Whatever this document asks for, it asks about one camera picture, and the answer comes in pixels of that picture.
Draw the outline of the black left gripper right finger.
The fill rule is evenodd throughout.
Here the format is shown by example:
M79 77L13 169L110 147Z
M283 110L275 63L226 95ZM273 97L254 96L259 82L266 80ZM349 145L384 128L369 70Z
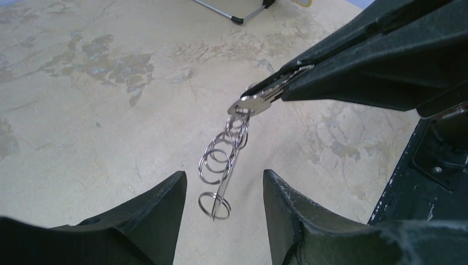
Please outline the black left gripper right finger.
M466 221L365 225L336 214L263 172L273 264L466 264Z

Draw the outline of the silver key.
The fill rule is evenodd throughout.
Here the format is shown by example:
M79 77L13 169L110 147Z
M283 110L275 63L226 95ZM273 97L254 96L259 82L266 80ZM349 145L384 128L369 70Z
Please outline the silver key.
M258 115L281 97L289 81L312 68L313 65L298 65L273 74L244 92L227 113L234 117Z

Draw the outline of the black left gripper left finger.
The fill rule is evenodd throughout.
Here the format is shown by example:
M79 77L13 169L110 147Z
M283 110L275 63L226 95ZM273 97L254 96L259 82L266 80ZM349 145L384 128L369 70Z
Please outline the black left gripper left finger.
M172 264L187 175L174 172L152 189L75 226L44 228L1 217L2 264Z

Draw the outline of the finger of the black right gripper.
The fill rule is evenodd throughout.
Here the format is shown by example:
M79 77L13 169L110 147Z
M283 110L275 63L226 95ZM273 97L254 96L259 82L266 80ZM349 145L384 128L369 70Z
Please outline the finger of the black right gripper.
M374 38L293 79L282 99L333 99L419 112L445 112L465 105L467 32Z
M450 1L374 1L349 23L246 90L241 96L253 96L301 67L317 66L374 36L388 34L449 3Z

